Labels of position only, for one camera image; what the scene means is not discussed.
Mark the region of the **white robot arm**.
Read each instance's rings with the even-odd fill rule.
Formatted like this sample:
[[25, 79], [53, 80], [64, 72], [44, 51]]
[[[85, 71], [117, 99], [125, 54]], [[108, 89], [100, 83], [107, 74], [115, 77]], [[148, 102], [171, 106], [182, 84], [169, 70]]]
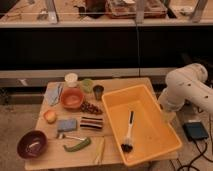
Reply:
[[207, 69], [192, 63], [170, 71], [165, 77], [166, 87], [158, 98], [164, 111], [179, 111], [186, 100], [209, 114], [213, 114], [213, 89], [205, 85]]

